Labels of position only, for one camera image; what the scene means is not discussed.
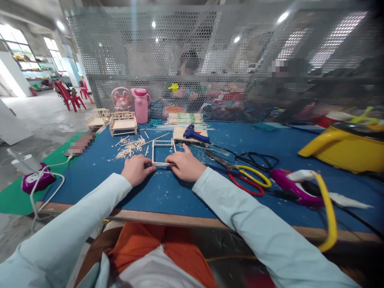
blue work mat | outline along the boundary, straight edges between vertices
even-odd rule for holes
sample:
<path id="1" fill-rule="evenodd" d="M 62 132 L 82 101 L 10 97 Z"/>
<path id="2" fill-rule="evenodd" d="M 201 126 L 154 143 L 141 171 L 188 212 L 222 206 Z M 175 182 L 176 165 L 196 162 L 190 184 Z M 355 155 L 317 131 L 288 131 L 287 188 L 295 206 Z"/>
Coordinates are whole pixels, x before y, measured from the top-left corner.
<path id="1" fill-rule="evenodd" d="M 320 172 L 330 192 L 343 194 L 374 208 L 351 209 L 358 216 L 378 228 L 382 229 L 382 217 L 380 210 L 384 203 L 384 187 L 382 184 L 350 172 L 335 169 L 314 158 L 301 158 L 298 151 L 316 137 L 304 131 L 291 128 L 281 128 L 273 132 L 265 132 L 244 123 L 211 122 L 215 130 L 208 131 L 211 142 L 230 149 L 237 154 L 243 152 L 257 152 L 272 155 L 280 159 L 277 168 L 289 170 L 310 169 Z M 146 125 L 139 126 L 140 134 L 147 139 L 143 129 Z M 172 131 L 145 130 L 150 139 L 157 138 L 166 133 L 168 136 L 161 140 L 171 140 Z M 130 136 L 129 139 L 137 140 L 140 136 Z M 92 146 L 71 163 L 65 171 L 66 181 L 60 191 L 52 199 L 52 202 L 63 204 L 76 204 L 87 193 L 96 188 L 111 173 L 121 173 L 124 167 L 123 159 L 115 159 L 118 148 L 115 145 L 120 137 L 111 137 L 109 129 L 103 131 Z M 148 158 L 152 156 L 152 146 L 149 148 Z M 167 155 L 172 153 L 169 147 L 156 147 L 155 159 L 163 162 Z M 218 165 L 210 160 L 204 150 L 191 147 L 193 154 L 202 162 Z M 44 197 L 47 199 L 56 190 L 60 181 L 57 181 Z M 177 179 L 171 170 L 158 168 L 158 171 L 150 176 L 143 184 L 135 187 L 128 196 L 120 202 L 118 208 L 146 212 L 159 212 L 183 216 L 195 216 L 203 218 L 217 218 L 216 215 L 204 204 L 192 191 L 193 184 Z M 326 227 L 325 211 L 321 215 L 310 208 L 299 206 L 270 195 L 255 197 L 260 203 L 271 208 L 278 216 L 290 225 L 307 226 L 315 228 Z M 368 228 L 357 220 L 347 215 L 339 208 L 335 208 L 339 228 L 342 230 L 354 230 L 370 232 Z"/>

green mat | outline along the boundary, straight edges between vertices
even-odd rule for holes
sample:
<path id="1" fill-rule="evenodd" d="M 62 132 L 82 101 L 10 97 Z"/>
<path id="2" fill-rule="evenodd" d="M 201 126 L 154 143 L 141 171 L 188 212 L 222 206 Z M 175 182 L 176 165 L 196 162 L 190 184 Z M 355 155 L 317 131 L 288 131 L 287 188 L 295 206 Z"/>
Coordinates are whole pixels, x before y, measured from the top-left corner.
<path id="1" fill-rule="evenodd" d="M 54 152 L 48 155 L 43 162 L 47 165 L 60 164 L 66 162 L 68 157 L 64 156 L 64 153 L 70 147 L 71 143 L 76 142 L 80 137 L 80 133 L 76 134 L 72 139 L 67 141 L 65 144 L 57 148 Z M 68 168 L 69 163 L 60 165 L 57 167 L 52 167 L 52 172 L 63 174 L 63 172 Z M 0 213 L 5 214 L 16 214 L 16 215 L 29 215 L 33 212 L 29 194 L 26 194 L 21 190 L 22 177 L 18 178 L 15 182 L 10 184 L 2 192 L 0 192 Z M 49 189 L 48 186 L 44 191 L 35 192 L 33 199 L 35 203 L 43 196 L 46 191 Z"/>

blue glue gun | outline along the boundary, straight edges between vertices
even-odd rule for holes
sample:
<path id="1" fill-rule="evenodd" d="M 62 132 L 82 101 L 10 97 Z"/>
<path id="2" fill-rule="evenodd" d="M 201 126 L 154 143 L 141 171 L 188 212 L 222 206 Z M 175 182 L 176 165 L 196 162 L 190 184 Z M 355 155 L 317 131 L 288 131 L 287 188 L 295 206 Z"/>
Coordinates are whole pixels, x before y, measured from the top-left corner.
<path id="1" fill-rule="evenodd" d="M 187 130 L 185 130 L 185 133 L 183 134 L 183 137 L 186 138 L 186 139 L 189 139 L 189 138 L 194 138 L 200 142 L 203 142 L 203 143 L 209 143 L 209 137 L 206 137 L 206 136 L 203 136 L 203 135 L 200 135 L 198 134 L 197 132 L 195 132 L 195 126 L 194 124 L 190 124 L 187 128 Z"/>

workbench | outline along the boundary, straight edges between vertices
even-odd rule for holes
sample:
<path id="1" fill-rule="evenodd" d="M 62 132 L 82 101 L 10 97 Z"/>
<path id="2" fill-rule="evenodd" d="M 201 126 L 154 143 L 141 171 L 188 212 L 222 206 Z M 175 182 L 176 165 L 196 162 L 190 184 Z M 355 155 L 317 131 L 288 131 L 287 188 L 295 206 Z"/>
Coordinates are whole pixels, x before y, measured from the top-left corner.
<path id="1" fill-rule="evenodd" d="M 320 172 L 330 192 L 337 192 L 374 208 L 353 209 L 359 217 L 383 231 L 380 210 L 384 203 L 384 186 L 375 180 L 335 169 L 315 158 L 302 158 L 297 152 L 309 143 L 315 134 L 292 128 L 281 128 L 265 132 L 245 123 L 210 122 L 214 130 L 208 132 L 211 142 L 234 151 L 257 152 L 272 155 L 280 160 L 277 168 L 289 170 L 310 169 Z M 139 131 L 147 139 L 140 125 Z M 145 130 L 150 139 L 170 133 L 162 140 L 171 140 L 172 131 Z M 128 140 L 137 140 L 140 136 L 131 136 Z M 115 145 L 120 137 L 111 137 L 108 128 L 96 138 L 95 142 L 79 157 L 74 158 L 63 175 L 66 182 L 51 203 L 44 209 L 48 213 L 62 213 L 76 204 L 87 193 L 96 188 L 111 173 L 121 173 L 124 159 L 115 159 L 118 148 Z M 219 165 L 205 155 L 205 151 L 191 147 L 191 151 L 203 163 Z M 169 147 L 156 147 L 156 161 L 163 162 L 171 154 Z M 56 181 L 40 199 L 44 201 L 56 190 L 60 181 Z M 118 204 L 111 218 L 139 222 L 223 228 L 216 215 L 198 198 L 191 188 L 193 183 L 177 179 L 169 168 L 157 169 L 141 185 L 135 187 L 128 196 Z M 276 184 L 271 188 L 279 189 Z M 271 208 L 278 216 L 292 225 L 303 236 L 322 241 L 326 238 L 325 210 L 316 212 L 310 208 L 285 201 L 271 195 L 255 197 L 263 205 Z M 335 207 L 338 220 L 339 240 L 350 242 L 378 242 L 378 237 L 363 224 Z"/>

purple power strip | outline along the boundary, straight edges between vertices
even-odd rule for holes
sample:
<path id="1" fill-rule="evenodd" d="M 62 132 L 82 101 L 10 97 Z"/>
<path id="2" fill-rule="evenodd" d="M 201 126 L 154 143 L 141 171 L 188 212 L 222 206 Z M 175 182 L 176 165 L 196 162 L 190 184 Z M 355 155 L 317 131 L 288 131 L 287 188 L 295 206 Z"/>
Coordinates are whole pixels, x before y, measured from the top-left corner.
<path id="1" fill-rule="evenodd" d="M 44 162 L 40 162 L 42 168 L 41 170 L 47 166 Z M 27 194 L 31 194 L 33 187 L 35 186 L 36 180 L 39 177 L 39 172 L 35 172 L 23 177 L 23 181 L 21 184 L 21 189 Z M 47 188 L 51 183 L 56 181 L 56 177 L 52 174 L 44 173 L 44 175 L 40 178 L 39 183 L 37 184 L 35 191 L 42 191 Z"/>

